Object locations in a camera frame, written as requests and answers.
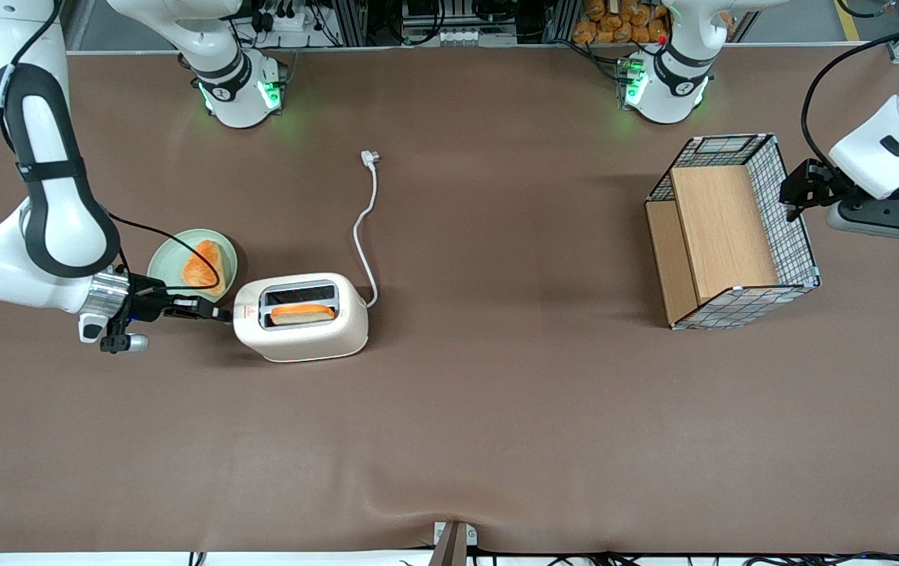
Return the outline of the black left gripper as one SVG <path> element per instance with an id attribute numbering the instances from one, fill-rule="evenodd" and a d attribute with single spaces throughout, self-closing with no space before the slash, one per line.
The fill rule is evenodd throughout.
<path id="1" fill-rule="evenodd" d="M 805 159 L 780 183 L 779 202 L 786 221 L 795 222 L 809 208 L 829 207 L 851 197 L 853 184 L 836 167 L 819 159 Z"/>

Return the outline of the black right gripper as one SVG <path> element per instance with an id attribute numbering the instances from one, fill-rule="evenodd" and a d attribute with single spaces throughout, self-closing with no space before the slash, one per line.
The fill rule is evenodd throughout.
<path id="1" fill-rule="evenodd" d="M 172 295 L 161 279 L 132 272 L 126 272 L 126 276 L 129 289 L 120 309 L 120 322 L 125 325 L 138 320 L 154 322 L 174 314 L 187 320 L 212 320 L 224 325 L 233 322 L 233 312 L 216 307 L 215 301 L 200 295 Z"/>

